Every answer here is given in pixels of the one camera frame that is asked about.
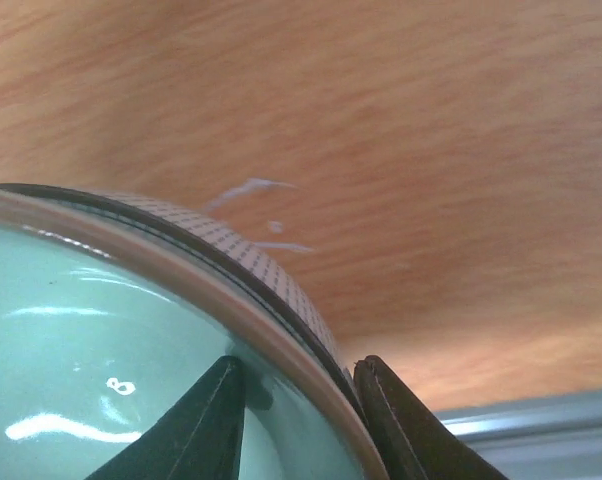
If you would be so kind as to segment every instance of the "wooden surface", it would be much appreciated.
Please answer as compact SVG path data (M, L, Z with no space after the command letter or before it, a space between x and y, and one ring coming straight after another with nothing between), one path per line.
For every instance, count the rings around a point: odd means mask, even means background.
M433 408L602 386L602 0L0 0L0 181L200 208ZM268 222L283 225L273 233Z

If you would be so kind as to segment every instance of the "brown rim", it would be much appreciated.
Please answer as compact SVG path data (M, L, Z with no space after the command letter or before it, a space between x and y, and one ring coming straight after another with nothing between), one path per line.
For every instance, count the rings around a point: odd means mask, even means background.
M82 248L196 305L242 338L288 377L340 432L369 480L388 480L374 443L327 373L285 330L213 276L134 234L44 201L0 191L0 225Z

